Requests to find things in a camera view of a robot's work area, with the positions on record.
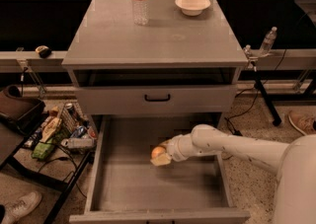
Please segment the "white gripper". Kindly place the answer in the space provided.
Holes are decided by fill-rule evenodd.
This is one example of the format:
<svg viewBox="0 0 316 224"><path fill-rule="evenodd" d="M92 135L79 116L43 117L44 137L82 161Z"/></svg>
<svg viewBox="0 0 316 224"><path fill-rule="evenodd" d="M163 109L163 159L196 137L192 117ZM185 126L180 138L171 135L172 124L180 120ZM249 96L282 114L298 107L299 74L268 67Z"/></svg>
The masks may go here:
<svg viewBox="0 0 316 224"><path fill-rule="evenodd" d="M156 156L155 158L152 158L150 162L156 166L166 166L171 163L171 161L175 162L182 162L185 160L184 155L180 152L179 148L179 142L180 142L180 137L176 136L173 137L169 140L163 141L159 144L159 146L162 146L166 148L167 153L160 154Z"/></svg>

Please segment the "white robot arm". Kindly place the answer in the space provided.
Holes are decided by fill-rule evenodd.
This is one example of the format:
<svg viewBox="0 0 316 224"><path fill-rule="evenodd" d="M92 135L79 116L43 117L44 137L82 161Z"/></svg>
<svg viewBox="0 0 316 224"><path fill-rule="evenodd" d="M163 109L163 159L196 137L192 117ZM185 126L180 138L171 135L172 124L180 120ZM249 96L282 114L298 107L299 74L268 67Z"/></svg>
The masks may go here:
<svg viewBox="0 0 316 224"><path fill-rule="evenodd" d="M151 152L155 166L226 152L276 175L273 224L316 224L316 135L291 143L224 133L199 124Z"/></svg>

